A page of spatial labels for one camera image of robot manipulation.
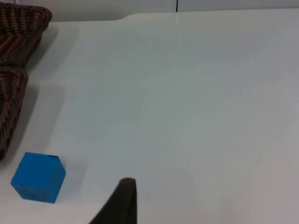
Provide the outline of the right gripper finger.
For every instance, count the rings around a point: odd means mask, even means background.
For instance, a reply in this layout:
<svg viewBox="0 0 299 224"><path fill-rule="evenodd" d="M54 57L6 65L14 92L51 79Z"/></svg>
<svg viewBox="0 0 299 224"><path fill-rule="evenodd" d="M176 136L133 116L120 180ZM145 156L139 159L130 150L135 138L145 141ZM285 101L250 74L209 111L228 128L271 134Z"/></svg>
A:
<svg viewBox="0 0 299 224"><path fill-rule="evenodd" d="M134 178L123 178L91 220L92 224L136 224L137 187Z"/></svg>

